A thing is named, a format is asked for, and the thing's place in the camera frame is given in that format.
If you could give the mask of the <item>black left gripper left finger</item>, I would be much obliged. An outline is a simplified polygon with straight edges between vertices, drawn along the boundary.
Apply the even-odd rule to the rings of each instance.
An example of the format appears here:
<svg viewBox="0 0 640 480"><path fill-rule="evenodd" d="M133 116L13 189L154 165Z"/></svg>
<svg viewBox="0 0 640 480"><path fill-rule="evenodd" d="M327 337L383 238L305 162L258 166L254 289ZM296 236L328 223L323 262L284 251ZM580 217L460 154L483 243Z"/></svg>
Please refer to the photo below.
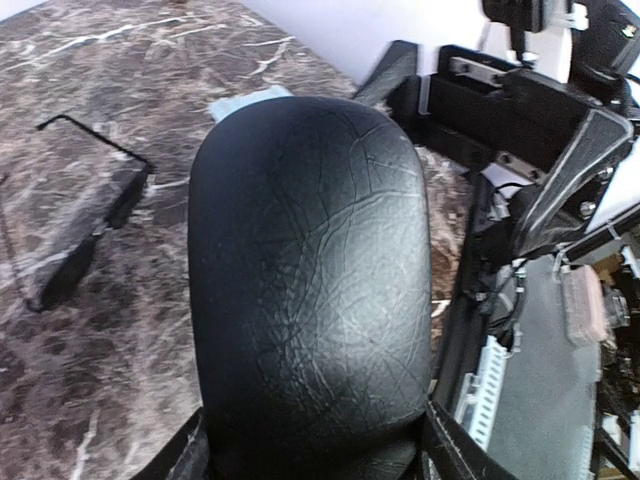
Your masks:
<svg viewBox="0 0 640 480"><path fill-rule="evenodd" d="M133 480L210 478L210 449L204 410L198 408Z"/></svg>

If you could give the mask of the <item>light blue cleaning cloth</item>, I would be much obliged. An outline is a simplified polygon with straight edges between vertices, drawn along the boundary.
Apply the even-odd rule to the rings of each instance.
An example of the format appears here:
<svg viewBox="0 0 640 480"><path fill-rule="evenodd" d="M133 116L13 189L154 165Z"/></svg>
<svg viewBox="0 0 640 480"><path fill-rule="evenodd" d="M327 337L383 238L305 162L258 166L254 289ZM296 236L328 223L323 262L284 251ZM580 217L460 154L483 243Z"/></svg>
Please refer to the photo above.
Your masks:
<svg viewBox="0 0 640 480"><path fill-rule="evenodd" d="M211 102L208 112L214 122L219 123L234 112L255 103L270 99L292 96L292 93L280 85L272 85L269 88L256 90L251 93L225 97Z"/></svg>

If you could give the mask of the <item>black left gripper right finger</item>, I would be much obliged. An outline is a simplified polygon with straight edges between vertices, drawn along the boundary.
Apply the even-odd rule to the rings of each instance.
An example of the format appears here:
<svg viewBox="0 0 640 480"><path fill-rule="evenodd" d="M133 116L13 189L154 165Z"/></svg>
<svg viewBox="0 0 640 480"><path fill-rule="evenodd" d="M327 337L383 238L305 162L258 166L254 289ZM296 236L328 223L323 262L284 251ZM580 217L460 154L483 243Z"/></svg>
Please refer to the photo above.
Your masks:
<svg viewBox="0 0 640 480"><path fill-rule="evenodd" d="M442 479L500 478L500 466L432 401L426 404L422 448Z"/></svg>

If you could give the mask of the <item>black glasses case beige lining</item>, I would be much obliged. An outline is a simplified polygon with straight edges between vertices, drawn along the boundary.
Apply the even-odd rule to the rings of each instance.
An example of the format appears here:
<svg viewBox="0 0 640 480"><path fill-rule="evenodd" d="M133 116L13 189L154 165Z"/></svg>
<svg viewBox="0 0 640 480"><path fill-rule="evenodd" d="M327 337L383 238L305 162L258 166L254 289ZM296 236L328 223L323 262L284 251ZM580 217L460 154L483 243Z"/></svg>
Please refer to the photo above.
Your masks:
<svg viewBox="0 0 640 480"><path fill-rule="evenodd" d="M283 97L192 165L191 314L225 479L409 479L430 382L423 171L381 112Z"/></svg>

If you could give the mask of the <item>black aviator sunglasses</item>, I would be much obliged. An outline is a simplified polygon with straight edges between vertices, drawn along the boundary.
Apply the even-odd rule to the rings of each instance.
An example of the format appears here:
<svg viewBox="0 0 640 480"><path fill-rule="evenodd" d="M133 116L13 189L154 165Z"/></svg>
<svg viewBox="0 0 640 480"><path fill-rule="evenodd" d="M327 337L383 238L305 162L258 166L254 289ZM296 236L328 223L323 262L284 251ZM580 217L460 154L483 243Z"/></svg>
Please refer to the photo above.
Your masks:
<svg viewBox="0 0 640 480"><path fill-rule="evenodd" d="M52 311L73 297L94 262L99 242L105 234L119 230L127 224L132 212L145 195L149 177L154 175L156 171L155 165L150 160L117 144L67 114L53 116L38 124L36 129L42 131L60 120L74 125L98 142L119 152L129 160L139 163L140 168L129 177L125 184L110 188L98 187L94 196L89 199L89 203L84 206L84 210L67 222L69 226L81 225L84 236L77 245L63 252L63 258L46 280L41 283L37 295L34 297L28 295L22 281L6 217L1 217L1 235L14 284L26 309L36 314Z"/></svg>

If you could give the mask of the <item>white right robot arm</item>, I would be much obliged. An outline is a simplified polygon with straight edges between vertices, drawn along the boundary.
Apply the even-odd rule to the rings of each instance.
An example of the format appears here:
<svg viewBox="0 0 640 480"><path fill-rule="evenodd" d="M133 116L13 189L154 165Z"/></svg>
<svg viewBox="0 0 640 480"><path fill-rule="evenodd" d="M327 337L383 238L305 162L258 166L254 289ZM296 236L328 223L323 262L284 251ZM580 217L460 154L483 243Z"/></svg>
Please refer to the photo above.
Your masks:
<svg viewBox="0 0 640 480"><path fill-rule="evenodd" d="M630 92L639 18L621 1L486 1L481 46L445 45L418 72L392 42L357 101L385 104L410 138L472 171L498 163L530 183L508 230L516 257L586 231L639 136Z"/></svg>

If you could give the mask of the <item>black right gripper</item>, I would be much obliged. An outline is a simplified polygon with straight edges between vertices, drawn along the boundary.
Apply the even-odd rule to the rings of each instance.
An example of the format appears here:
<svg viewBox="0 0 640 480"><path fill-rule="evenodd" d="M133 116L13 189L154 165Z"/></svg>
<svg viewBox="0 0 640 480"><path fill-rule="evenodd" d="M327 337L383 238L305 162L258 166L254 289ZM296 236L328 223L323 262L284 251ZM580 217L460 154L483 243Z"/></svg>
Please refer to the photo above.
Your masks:
<svg viewBox="0 0 640 480"><path fill-rule="evenodd" d="M354 100L386 104L413 142L479 172L500 163L537 188L516 216L514 257L578 239L605 189L598 176L630 153L633 124L577 89L474 50L446 45L428 78L418 47L392 42Z"/></svg>

